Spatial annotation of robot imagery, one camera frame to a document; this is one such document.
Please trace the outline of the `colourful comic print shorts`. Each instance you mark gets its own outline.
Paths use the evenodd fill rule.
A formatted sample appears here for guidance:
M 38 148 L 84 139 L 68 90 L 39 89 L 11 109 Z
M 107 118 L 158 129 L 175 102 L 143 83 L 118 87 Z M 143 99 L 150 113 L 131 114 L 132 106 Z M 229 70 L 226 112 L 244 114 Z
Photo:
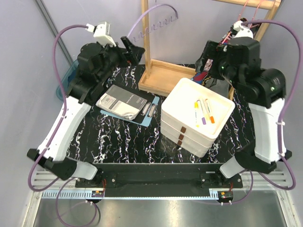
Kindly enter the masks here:
M 208 49 L 208 47 L 212 47 L 212 43 L 215 43 L 217 44 L 217 42 L 215 41 L 211 41 L 211 40 L 208 40 L 204 49 L 203 49 L 203 52 L 201 54 L 201 56 L 205 57 L 204 56 L 204 53 L 205 51 Z M 206 58 L 206 64 L 205 64 L 205 67 L 204 67 L 204 70 L 202 72 L 196 72 L 195 75 L 191 78 L 192 81 L 202 85 L 203 84 L 203 81 L 207 78 L 208 76 L 208 72 L 212 66 L 212 63 L 213 63 L 213 59 L 207 59 Z

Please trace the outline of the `lavender plastic hanger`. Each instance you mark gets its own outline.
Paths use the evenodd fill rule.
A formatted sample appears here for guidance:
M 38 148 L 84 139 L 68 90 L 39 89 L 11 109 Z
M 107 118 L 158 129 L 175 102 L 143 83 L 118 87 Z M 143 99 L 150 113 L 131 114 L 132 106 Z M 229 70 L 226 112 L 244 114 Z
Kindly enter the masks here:
M 171 12 L 170 15 L 167 16 L 160 16 L 160 19 L 152 19 L 151 22 L 147 22 L 147 25 L 143 26 L 142 31 L 138 30 L 138 33 L 134 33 L 136 28 L 140 23 L 143 23 L 144 19 L 147 19 L 150 13 L 158 10 L 159 8 L 168 8 L 169 11 Z M 170 23 L 176 21 L 179 18 L 178 11 L 176 8 L 170 4 L 164 3 L 164 4 L 158 4 L 155 5 L 146 11 L 144 11 L 133 23 L 131 28 L 129 29 L 126 37 L 131 40 L 132 42 L 137 42 L 138 40 L 144 38 L 146 35 L 149 35 L 150 33 L 163 28 Z

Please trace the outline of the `navy blue mesh shorts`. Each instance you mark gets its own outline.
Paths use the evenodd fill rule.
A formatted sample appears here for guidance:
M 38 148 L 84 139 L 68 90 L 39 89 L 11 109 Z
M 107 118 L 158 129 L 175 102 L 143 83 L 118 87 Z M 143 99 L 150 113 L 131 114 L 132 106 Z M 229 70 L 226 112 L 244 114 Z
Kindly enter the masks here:
M 68 76 L 68 85 L 71 83 L 71 81 L 75 78 L 76 76 L 76 70 L 74 70 L 69 76 Z

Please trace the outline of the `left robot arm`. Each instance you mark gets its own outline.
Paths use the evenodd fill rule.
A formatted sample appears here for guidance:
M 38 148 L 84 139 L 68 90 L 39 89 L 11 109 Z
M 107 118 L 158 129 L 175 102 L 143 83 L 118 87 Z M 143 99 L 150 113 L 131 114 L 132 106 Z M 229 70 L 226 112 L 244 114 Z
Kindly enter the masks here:
M 62 180 L 83 178 L 91 187 L 102 183 L 102 175 L 91 163 L 67 157 L 69 143 L 82 119 L 101 97 L 104 83 L 116 68 L 138 65 L 145 49 L 134 45 L 126 36 L 124 44 L 89 43 L 77 57 L 76 76 L 70 82 L 66 100 L 47 137 L 38 148 L 31 148 L 27 157 Z

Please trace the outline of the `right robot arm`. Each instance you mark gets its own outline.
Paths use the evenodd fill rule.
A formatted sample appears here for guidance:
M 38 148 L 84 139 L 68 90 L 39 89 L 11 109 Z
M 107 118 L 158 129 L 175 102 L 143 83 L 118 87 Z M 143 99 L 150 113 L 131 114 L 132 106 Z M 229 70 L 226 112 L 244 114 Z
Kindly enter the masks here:
M 226 187 L 245 170 L 271 173 L 278 161 L 292 156 L 277 128 L 285 104 L 285 76 L 277 69 L 261 67 L 260 43 L 250 37 L 233 38 L 226 45 L 207 41 L 195 63 L 196 72 L 202 72 L 208 60 L 213 61 L 208 74 L 226 80 L 249 104 L 255 132 L 255 139 L 216 171 L 216 184 Z

